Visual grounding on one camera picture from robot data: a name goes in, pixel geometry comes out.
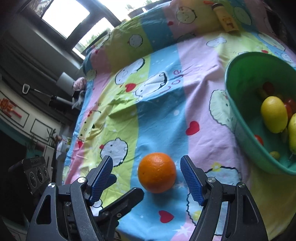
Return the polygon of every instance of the orange fruit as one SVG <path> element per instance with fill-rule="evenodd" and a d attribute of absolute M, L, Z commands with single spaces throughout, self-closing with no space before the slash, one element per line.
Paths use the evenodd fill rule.
<path fill-rule="evenodd" d="M 164 153 L 155 152 L 145 156 L 138 167 L 138 178 L 149 192 L 162 193 L 175 183 L 177 173 L 173 160 Z"/>

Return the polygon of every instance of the silver bolt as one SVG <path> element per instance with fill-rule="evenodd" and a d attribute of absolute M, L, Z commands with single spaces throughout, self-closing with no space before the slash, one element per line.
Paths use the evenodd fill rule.
<path fill-rule="evenodd" d="M 239 185 L 240 188 L 245 188 L 246 187 L 246 184 L 244 184 L 242 182 L 239 182 L 238 185 Z"/>
<path fill-rule="evenodd" d="M 216 181 L 214 177 L 209 177 L 207 180 L 209 183 L 214 183 Z"/>
<path fill-rule="evenodd" d="M 85 182 L 85 180 L 86 180 L 86 178 L 85 177 L 80 177 L 80 178 L 78 178 L 78 182 L 79 183 L 84 183 Z"/>
<path fill-rule="evenodd" d="M 48 184 L 48 187 L 49 187 L 49 188 L 54 188 L 54 187 L 55 187 L 55 183 L 50 183 L 50 184 Z"/>

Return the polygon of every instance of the colorful bedspread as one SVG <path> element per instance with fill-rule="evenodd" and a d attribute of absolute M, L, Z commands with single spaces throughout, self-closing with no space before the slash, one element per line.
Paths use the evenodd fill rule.
<path fill-rule="evenodd" d="M 114 29 L 83 63 L 87 91 L 64 182 L 86 176 L 111 156 L 118 180 L 92 207 L 98 214 L 130 188 L 141 187 L 137 167 L 145 155 L 166 153 L 177 168 L 173 188 L 145 191 L 144 200 L 120 220 L 122 240 L 189 240 L 202 207 L 180 171 L 183 155 L 222 183 L 247 183 L 269 239 L 284 231 L 296 211 L 296 179 L 264 173 L 241 153 L 224 91 L 225 67 L 241 53 L 269 53 L 293 67 L 296 57 L 273 35 L 260 1 L 219 2 L 235 18 L 239 34 L 225 33 L 202 0 L 173 0 Z M 215 240 L 226 209 L 224 203 Z"/>

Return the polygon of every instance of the window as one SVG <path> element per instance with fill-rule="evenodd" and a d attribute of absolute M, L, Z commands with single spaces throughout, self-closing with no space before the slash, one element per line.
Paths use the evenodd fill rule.
<path fill-rule="evenodd" d="M 81 61 L 94 44 L 122 22 L 169 0 L 32 0 L 23 14 Z"/>

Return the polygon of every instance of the green plastic tub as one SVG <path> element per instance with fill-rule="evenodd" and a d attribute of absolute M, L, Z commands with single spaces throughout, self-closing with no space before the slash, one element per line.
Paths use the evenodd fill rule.
<path fill-rule="evenodd" d="M 289 161 L 289 144 L 283 143 L 280 134 L 271 133 L 260 114 L 262 100 L 255 92 L 270 81 L 276 93 L 296 101 L 296 71 L 283 60 L 270 54 L 249 52 L 235 57 L 225 73 L 226 94 L 237 118 L 235 137 L 247 156 L 261 169 L 272 174 L 296 175 L 296 157 Z M 254 137 L 259 135 L 262 146 Z M 270 156 L 278 151 L 279 161 Z"/>

